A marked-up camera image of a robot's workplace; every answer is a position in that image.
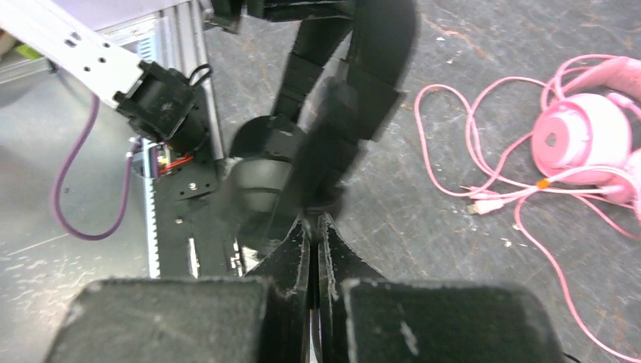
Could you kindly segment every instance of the gray table surface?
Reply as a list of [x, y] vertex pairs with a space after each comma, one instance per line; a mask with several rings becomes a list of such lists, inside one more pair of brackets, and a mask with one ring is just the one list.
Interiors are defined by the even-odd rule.
[[[474, 98], [503, 76], [547, 79], [564, 60], [579, 54], [639, 56], [635, 48], [641, 44], [641, 20], [632, 12], [641, 9], [633, 0], [419, 3], [420, 40], [403, 84], [409, 106], [396, 113], [378, 143], [368, 145], [369, 153], [348, 179], [348, 207], [339, 221], [343, 237], [388, 278], [524, 284], [546, 306], [567, 352], [584, 362], [619, 361], [574, 323], [552, 267], [514, 229], [513, 206], [469, 216], [468, 201], [436, 190], [425, 172], [411, 105], [430, 83], [447, 83]], [[241, 36], [208, 34], [227, 143], [243, 122], [269, 112], [295, 28], [246, 18]], [[490, 165], [531, 129], [539, 92], [534, 85], [507, 85], [482, 105], [478, 123]], [[313, 106], [308, 109], [313, 116]], [[429, 96], [422, 111], [439, 180], [449, 188], [480, 185], [485, 175], [464, 147], [465, 118], [456, 99]], [[510, 157], [505, 174], [530, 182], [540, 178], [528, 146]], [[638, 231], [631, 213], [606, 209]], [[639, 241], [620, 236], [571, 197], [532, 197], [523, 218], [565, 269], [585, 323], [606, 344], [640, 356]]]
[[[641, 41], [641, 20], [633, 15], [633, 5], [634, 0], [420, 0], [421, 34], [403, 85], [406, 104], [433, 82], [454, 85], [473, 98], [501, 76], [547, 78], [564, 59], [578, 54], [638, 56], [634, 49]], [[241, 36], [207, 33], [227, 142], [243, 122], [270, 110], [295, 29], [295, 24], [246, 18]], [[531, 127], [538, 91], [532, 85], [509, 85], [482, 107], [478, 121], [491, 165]], [[46, 75], [0, 89], [0, 119], [7, 126], [0, 132], [2, 362], [39, 361], [67, 303], [84, 284], [111, 275], [146, 274], [144, 217], [136, 190], [124, 225], [100, 243], [66, 235], [51, 217], [51, 182], [87, 112], [83, 92], [74, 81]], [[311, 104], [308, 111], [313, 117]], [[450, 188], [485, 180], [463, 147], [460, 112], [448, 96], [433, 95], [423, 103], [438, 177]], [[96, 132], [67, 179], [65, 210], [84, 231], [98, 232], [113, 221], [121, 150], [131, 134], [121, 121], [110, 111], [101, 112]], [[512, 207], [468, 216], [467, 201], [433, 187], [411, 107], [401, 108], [380, 142], [368, 148], [347, 180], [348, 206], [339, 221], [343, 237], [368, 262], [392, 279], [524, 284], [547, 307], [567, 352], [584, 362], [619, 361], [601, 352], [573, 322], [548, 262], [512, 227]], [[539, 178], [527, 147], [510, 158], [506, 174]], [[608, 212], [637, 228], [629, 213]], [[641, 355], [639, 242], [620, 236], [571, 198], [533, 197], [524, 219], [564, 267], [586, 324], [605, 343]]]

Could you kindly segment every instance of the pink cable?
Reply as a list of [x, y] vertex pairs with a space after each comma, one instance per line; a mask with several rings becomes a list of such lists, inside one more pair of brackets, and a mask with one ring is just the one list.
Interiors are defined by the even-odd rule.
[[[580, 315], [577, 312], [576, 307], [574, 306], [574, 303], [572, 302], [572, 298], [570, 296], [570, 292], [568, 289], [568, 284], [565, 279], [565, 276], [563, 274], [563, 270], [561, 269], [559, 263], [556, 261], [552, 253], [550, 253], [541, 242], [536, 240], [526, 229], [525, 226], [522, 223], [521, 220], [521, 208], [523, 204], [525, 203], [525, 200], [527, 200], [528, 197], [530, 197], [532, 194], [535, 194], [539, 191], [544, 191], [548, 193], [557, 193], [557, 194], [569, 194], [581, 201], [582, 203], [585, 203], [588, 205], [589, 208], [591, 208], [598, 216], [600, 216], [606, 223], [608, 223], [610, 226], [612, 226], [616, 231], [619, 233], [625, 235], [626, 237], [633, 238], [633, 239], [641, 239], [641, 235], [635, 235], [632, 234], [626, 230], [624, 230], [621, 226], [619, 226], [616, 222], [612, 221], [602, 210], [600, 210], [596, 205], [591, 203], [588, 199], [593, 199], [593, 200], [601, 200], [607, 202], [605, 198], [598, 197], [593, 194], [602, 194], [604, 192], [603, 189], [586, 189], [586, 190], [567, 190], [567, 189], [560, 189], [560, 188], [539, 188], [536, 185], [528, 185], [525, 183], [521, 183], [519, 181], [513, 181], [511, 179], [505, 178], [500, 174], [501, 169], [505, 165], [505, 162], [507, 160], [507, 157], [509, 154], [516, 149], [520, 144], [522, 144], [525, 140], [530, 138], [531, 132], [529, 132], [526, 135], [523, 135], [521, 138], [518, 140], [514, 141], [500, 156], [499, 161], [497, 163], [496, 168], [491, 168], [486, 162], [482, 154], [482, 149], [481, 149], [481, 140], [478, 134], [478, 127], [476, 126], [476, 119], [475, 119], [475, 112], [478, 109], [478, 106], [481, 104], [481, 102], [485, 99], [485, 97], [491, 93], [495, 88], [505, 82], [512, 82], [512, 81], [520, 81], [520, 82], [529, 82], [533, 83], [535, 85], [539, 85], [543, 87], [543, 91], [541, 92], [540, 96], [540, 105], [541, 105], [541, 110], [545, 111], [545, 109], [548, 108], [550, 103], [556, 99], [562, 100], [565, 99], [565, 93], [564, 89], [562, 86], [562, 78], [564, 76], [567, 76], [571, 73], [577, 73], [577, 72], [584, 72], [585, 70], [590, 69], [590, 66], [579, 66], [579, 67], [574, 67], [574, 68], [569, 68], [572, 64], [581, 62], [581, 61], [592, 61], [592, 60], [608, 60], [612, 59], [614, 56], [612, 55], [607, 55], [607, 54], [587, 54], [587, 55], [582, 55], [580, 57], [575, 57], [572, 58], [571, 60], [567, 60], [564, 64], [562, 64], [558, 70], [555, 72], [554, 77], [548, 82], [548, 83], [543, 83], [541, 81], [538, 81], [536, 79], [532, 78], [527, 78], [527, 77], [517, 77], [517, 76], [511, 76], [511, 77], [505, 77], [502, 79], [497, 80], [496, 82], [490, 84], [486, 89], [484, 89], [481, 94], [474, 100], [472, 105], [469, 104], [465, 96], [461, 94], [459, 91], [457, 91], [455, 88], [450, 87], [449, 85], [442, 85], [442, 84], [434, 84], [434, 85], [428, 85], [425, 88], [423, 88], [419, 94], [416, 96], [416, 100], [414, 101], [414, 116], [416, 118], [416, 127], [418, 128], [419, 131], [419, 139], [421, 143], [421, 150], [423, 152], [423, 160], [425, 161], [425, 167], [427, 174], [429, 178], [432, 180], [432, 183], [434, 183], [434, 186], [443, 193], [447, 195], [451, 195], [453, 197], [471, 197], [473, 199], [483, 199], [483, 200], [502, 200], [504, 203], [510, 203], [514, 200], [517, 200], [516, 208], [514, 210], [514, 216], [515, 216], [515, 221], [516, 225], [519, 227], [519, 229], [523, 232], [523, 234], [529, 239], [534, 245], [536, 245], [545, 255], [545, 257], [548, 258], [550, 261], [550, 264], [554, 267], [556, 274], [559, 278], [559, 283], [561, 284], [561, 288], [563, 290], [563, 295], [565, 297], [565, 301], [568, 305], [568, 309], [570, 310], [570, 313], [574, 320], [577, 322], [579, 328], [586, 334], [587, 337], [589, 337], [597, 346], [601, 347], [603, 350], [606, 352], [619, 357], [625, 361], [630, 361], [633, 363], [641, 363], [641, 358], [633, 358], [628, 355], [624, 355], [622, 353], [619, 353], [612, 348], [608, 347], [606, 344], [602, 343], [599, 339], [597, 339], [587, 328], [585, 323], [581, 320]], [[438, 180], [436, 179], [436, 176], [432, 170], [432, 165], [429, 162], [429, 152], [427, 149], [427, 141], [425, 137], [425, 130], [423, 128], [423, 122], [421, 120], [421, 114], [420, 114], [420, 104], [421, 101], [424, 97], [424, 95], [427, 92], [434, 91], [434, 90], [439, 90], [439, 89], [445, 89], [451, 93], [453, 93], [455, 96], [459, 98], [463, 106], [465, 107], [466, 113], [467, 113], [467, 118], [466, 118], [466, 125], [465, 125], [465, 142], [466, 142], [466, 147], [469, 152], [469, 155], [471, 156], [472, 160], [474, 163], [477, 165], [478, 168], [480, 168], [481, 171], [489, 175], [489, 179], [481, 186], [478, 188], [470, 188], [468, 192], [463, 192], [463, 193], [457, 193], [454, 191], [450, 191], [443, 187]], [[552, 100], [550, 100], [550, 92], [553, 92], [554, 97]], [[638, 113], [641, 115], [641, 109], [639, 109], [636, 105], [632, 104], [629, 105], [629, 107], [634, 113]], [[550, 177], [547, 179], [548, 183], [556, 182], [570, 174], [574, 174], [576, 172], [583, 172], [586, 170], [598, 170], [598, 171], [603, 171], [603, 172], [609, 172], [611, 174], [616, 174], [624, 178], [629, 183], [632, 183], [633, 181], [631, 180], [631, 177], [624, 171], [617, 169], [617, 168], [612, 168], [612, 167], [607, 167], [607, 166], [582, 166], [581, 168], [574, 168], [570, 169], [568, 171], [565, 171], [561, 174], [555, 175], [553, 177]], [[496, 181], [500, 180], [502, 182], [506, 182], [511, 185], [518, 186], [521, 189], [520, 191], [512, 192], [512, 193], [507, 193], [507, 194], [498, 194], [492, 191], [489, 191], [488, 188]], [[641, 200], [641, 195], [639, 195], [639, 191], [636, 192], [636, 200]], [[639, 223], [641, 223], [641, 203], [634, 203], [634, 206], [631, 206], [629, 204], [622, 204], [621, 205], [624, 208], [628, 209], [633, 209], [636, 213], [637, 219], [639, 219]]]

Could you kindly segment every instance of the gray tabletop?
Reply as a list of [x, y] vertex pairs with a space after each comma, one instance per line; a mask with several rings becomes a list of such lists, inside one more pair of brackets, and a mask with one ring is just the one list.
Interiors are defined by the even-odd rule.
[[[382, 139], [368, 145], [368, 154], [347, 180], [348, 207], [339, 221], [343, 237], [388, 278], [524, 284], [546, 306], [565, 351], [585, 362], [619, 361], [574, 323], [552, 267], [514, 228], [513, 206], [470, 216], [465, 212], [469, 201], [445, 196], [432, 185], [411, 105], [430, 83], [447, 83], [474, 98], [503, 76], [548, 79], [561, 62], [579, 54], [638, 56], [634, 48], [641, 43], [641, 18], [632, 15], [638, 9], [634, 0], [420, 0], [420, 40], [403, 85], [407, 105]], [[243, 122], [269, 112], [295, 29], [295, 24], [246, 18], [241, 36], [208, 34], [227, 143]], [[482, 105], [478, 123], [490, 165], [531, 129], [539, 92], [534, 85], [507, 85]], [[313, 105], [307, 108], [313, 116]], [[485, 175], [465, 149], [460, 104], [448, 95], [431, 95], [422, 112], [439, 180], [449, 188], [480, 185]], [[524, 182], [540, 178], [529, 146], [510, 157], [505, 174]], [[638, 231], [631, 213], [605, 210]], [[564, 268], [586, 325], [604, 343], [640, 356], [639, 241], [622, 237], [571, 197], [532, 197], [523, 219]]]

